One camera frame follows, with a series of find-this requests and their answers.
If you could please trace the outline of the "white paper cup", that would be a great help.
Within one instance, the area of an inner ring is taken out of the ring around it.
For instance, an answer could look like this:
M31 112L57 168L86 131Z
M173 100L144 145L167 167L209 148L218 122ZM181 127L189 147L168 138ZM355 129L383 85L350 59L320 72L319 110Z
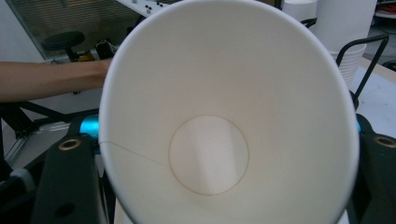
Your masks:
M110 65L99 122L133 224L337 224L357 173L334 59L256 0L183 0L145 19Z

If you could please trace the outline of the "tall stack of white cups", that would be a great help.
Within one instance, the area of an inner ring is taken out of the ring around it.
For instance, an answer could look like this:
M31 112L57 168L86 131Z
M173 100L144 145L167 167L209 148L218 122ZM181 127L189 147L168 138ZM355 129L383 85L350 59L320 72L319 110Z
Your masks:
M318 0L314 35L334 60L348 43L367 38L377 0Z

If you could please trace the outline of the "white shelf with black knobs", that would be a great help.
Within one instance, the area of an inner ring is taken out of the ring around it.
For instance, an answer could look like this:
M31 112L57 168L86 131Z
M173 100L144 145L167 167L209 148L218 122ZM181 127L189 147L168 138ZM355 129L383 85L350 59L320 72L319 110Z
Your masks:
M116 0L116 1L145 18L173 5L173 3L168 4L162 2L161 0Z

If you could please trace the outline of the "black round stool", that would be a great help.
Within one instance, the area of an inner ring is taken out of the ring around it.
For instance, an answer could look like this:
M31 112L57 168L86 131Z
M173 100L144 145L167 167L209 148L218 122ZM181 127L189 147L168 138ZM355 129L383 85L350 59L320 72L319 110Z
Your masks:
M64 50L71 62L76 62L79 58L72 48L81 44L85 40L85 35L79 31L64 32L45 38L41 42L44 50L56 51Z

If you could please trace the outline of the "black metal stand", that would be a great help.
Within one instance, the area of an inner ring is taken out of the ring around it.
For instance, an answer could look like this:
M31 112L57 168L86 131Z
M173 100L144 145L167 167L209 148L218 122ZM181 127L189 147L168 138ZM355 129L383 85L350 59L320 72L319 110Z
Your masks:
M44 124L69 123L75 118L98 113L98 108L65 114L31 102L0 103L0 119L14 131L17 139L31 135Z

